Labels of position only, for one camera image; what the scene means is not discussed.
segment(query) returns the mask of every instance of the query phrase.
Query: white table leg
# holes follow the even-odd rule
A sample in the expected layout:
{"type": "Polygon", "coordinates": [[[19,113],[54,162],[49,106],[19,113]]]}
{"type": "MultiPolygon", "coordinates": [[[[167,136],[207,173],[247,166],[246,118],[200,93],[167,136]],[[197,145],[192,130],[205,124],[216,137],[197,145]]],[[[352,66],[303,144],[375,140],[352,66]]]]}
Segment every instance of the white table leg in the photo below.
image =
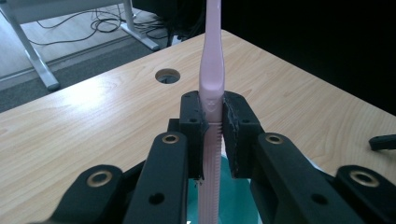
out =
{"type": "Polygon", "coordinates": [[[126,17],[126,24],[122,24],[121,28],[131,36],[133,36],[138,41],[142,42],[142,44],[146,45],[151,50],[159,50],[160,46],[146,37],[145,35],[141,34],[140,32],[136,31],[134,28],[134,13],[132,12],[132,2],[131,0],[123,0],[124,9],[125,9],[125,17],[126,17]]]}
{"type": "Polygon", "coordinates": [[[25,52],[29,58],[29,61],[37,71],[41,80],[44,82],[44,85],[46,85],[49,91],[57,90],[60,87],[58,80],[56,80],[55,76],[51,73],[50,69],[47,67],[45,62],[41,59],[41,57],[35,51],[33,46],[30,44],[25,32],[22,30],[20,24],[13,15],[12,9],[9,7],[7,1],[0,1],[0,8],[7,17],[9,24],[14,29],[18,38],[24,45],[26,49],[25,52]]]}

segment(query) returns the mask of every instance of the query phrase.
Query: pink toothbrush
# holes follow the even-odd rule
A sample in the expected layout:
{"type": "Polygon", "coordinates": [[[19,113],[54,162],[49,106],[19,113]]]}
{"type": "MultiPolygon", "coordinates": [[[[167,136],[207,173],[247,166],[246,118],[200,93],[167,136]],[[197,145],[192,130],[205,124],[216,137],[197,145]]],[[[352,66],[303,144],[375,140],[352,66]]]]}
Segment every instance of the pink toothbrush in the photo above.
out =
{"type": "Polygon", "coordinates": [[[199,96],[209,129],[204,143],[204,180],[198,187],[198,221],[218,224],[221,163],[221,117],[224,60],[221,46],[221,1],[207,0],[205,43],[201,59],[199,96]]]}

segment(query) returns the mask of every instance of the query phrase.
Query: table surface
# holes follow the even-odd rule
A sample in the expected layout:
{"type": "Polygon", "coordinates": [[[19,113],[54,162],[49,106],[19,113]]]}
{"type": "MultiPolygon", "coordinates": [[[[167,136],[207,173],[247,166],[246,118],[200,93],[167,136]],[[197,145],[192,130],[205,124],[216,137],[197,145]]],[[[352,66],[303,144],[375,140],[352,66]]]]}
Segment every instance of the table surface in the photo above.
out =
{"type": "MultiPolygon", "coordinates": [[[[244,95],[267,132],[282,133],[325,172],[358,164],[396,183],[396,151],[368,140],[396,133],[396,118],[304,70],[222,32],[226,90],[244,95]]],[[[50,216],[77,176],[97,164],[123,171],[178,118],[198,89],[204,36],[0,114],[0,223],[50,216]],[[162,84],[164,68],[180,81],[162,84]]]]}

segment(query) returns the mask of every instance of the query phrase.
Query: round hole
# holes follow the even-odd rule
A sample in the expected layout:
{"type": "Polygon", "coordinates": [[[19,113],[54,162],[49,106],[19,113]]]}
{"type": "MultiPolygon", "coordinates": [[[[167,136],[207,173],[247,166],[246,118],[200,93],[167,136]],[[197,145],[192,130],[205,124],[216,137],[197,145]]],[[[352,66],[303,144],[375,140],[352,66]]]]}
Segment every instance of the round hole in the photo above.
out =
{"type": "Polygon", "coordinates": [[[272,144],[282,144],[283,143],[282,138],[280,138],[279,136],[273,135],[273,134],[266,136],[265,140],[267,140],[268,142],[270,142],[272,144]]]}
{"type": "Polygon", "coordinates": [[[312,201],[314,201],[315,203],[318,203],[318,204],[327,204],[328,203],[326,197],[324,197],[321,194],[313,194],[311,196],[311,199],[312,199],[312,201]]]}
{"type": "Polygon", "coordinates": [[[180,73],[172,68],[164,68],[155,74],[155,79],[162,84],[172,84],[180,80],[180,73]]]}
{"type": "Polygon", "coordinates": [[[370,187],[376,188],[379,186],[379,181],[373,176],[363,171],[351,171],[349,176],[359,184],[370,187]]]}
{"type": "Polygon", "coordinates": [[[164,200],[165,200],[165,196],[162,193],[156,193],[156,194],[150,195],[148,198],[149,203],[154,204],[154,205],[163,203],[164,200]]]}
{"type": "Polygon", "coordinates": [[[113,174],[111,174],[109,171],[98,171],[88,177],[87,185],[92,188],[99,188],[110,182],[112,177],[113,174]]]}
{"type": "Polygon", "coordinates": [[[166,144],[174,144],[178,141],[178,136],[174,134],[168,134],[163,137],[163,142],[166,144]]]}

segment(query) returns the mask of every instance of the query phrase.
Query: cable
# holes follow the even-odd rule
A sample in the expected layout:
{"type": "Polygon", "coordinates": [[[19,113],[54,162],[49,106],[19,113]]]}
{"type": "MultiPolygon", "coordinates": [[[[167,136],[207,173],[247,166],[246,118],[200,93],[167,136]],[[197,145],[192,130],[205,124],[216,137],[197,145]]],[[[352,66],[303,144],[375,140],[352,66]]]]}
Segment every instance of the cable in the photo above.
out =
{"type": "Polygon", "coordinates": [[[160,29],[166,29],[163,19],[159,20],[154,20],[154,21],[145,21],[145,22],[135,22],[134,26],[136,29],[138,29],[140,32],[143,32],[148,36],[149,38],[152,39],[163,39],[168,37],[168,35],[163,35],[160,37],[152,35],[152,32],[160,29]]]}
{"type": "Polygon", "coordinates": [[[43,44],[43,43],[36,43],[35,41],[32,41],[32,40],[30,40],[30,39],[29,39],[29,41],[30,41],[32,44],[35,44],[35,45],[39,45],[39,46],[48,46],[48,45],[53,45],[53,44],[73,43],[73,42],[78,42],[78,41],[86,40],[86,39],[90,38],[91,36],[93,36],[94,34],[96,34],[96,32],[100,32],[100,33],[112,33],[112,32],[115,32],[116,30],[118,30],[118,29],[120,28],[121,23],[122,23],[123,21],[125,21],[125,20],[121,17],[121,15],[120,15],[121,12],[120,12],[120,7],[119,7],[119,5],[117,5],[117,8],[118,8],[118,11],[119,11],[119,15],[116,15],[116,14],[111,13],[111,12],[108,12],[108,11],[101,11],[101,10],[97,10],[97,9],[96,9],[95,11],[91,11],[91,10],[90,10],[90,11],[79,12],[79,13],[74,14],[74,15],[68,17],[67,19],[65,19],[65,20],[63,20],[63,21],[61,21],[61,22],[59,22],[59,23],[57,23],[57,24],[55,24],[55,25],[52,25],[52,26],[44,26],[44,25],[42,25],[39,21],[37,22],[37,23],[38,23],[42,28],[44,28],[44,29],[53,29],[53,28],[55,28],[55,27],[57,27],[57,26],[60,26],[61,24],[65,23],[66,21],[69,21],[70,19],[72,19],[72,18],[74,18],[74,17],[76,17],[76,16],[78,16],[78,15],[81,15],[81,14],[84,14],[84,13],[92,13],[92,14],[95,13],[95,14],[96,14],[96,20],[93,21],[93,22],[91,23],[91,28],[93,29],[93,32],[92,32],[90,35],[88,35],[88,36],[86,36],[86,37],[83,37],[83,38],[81,38],[81,39],[75,39],[75,40],[61,40],[61,41],[49,42],[49,43],[45,43],[45,44],[43,44]],[[116,18],[100,19],[100,18],[99,18],[100,15],[98,15],[98,13],[101,13],[101,14],[109,14],[109,15],[112,15],[112,16],[114,16],[114,17],[116,17],[116,18]],[[118,21],[119,23],[118,23],[118,24],[115,24],[115,23],[112,23],[112,22],[110,22],[110,21],[118,21]],[[103,28],[100,28],[100,25],[103,24],[103,23],[105,23],[105,24],[107,24],[107,25],[112,25],[112,26],[114,26],[114,28],[113,28],[113,29],[110,29],[110,30],[105,30],[105,29],[103,29],[103,28]]]}

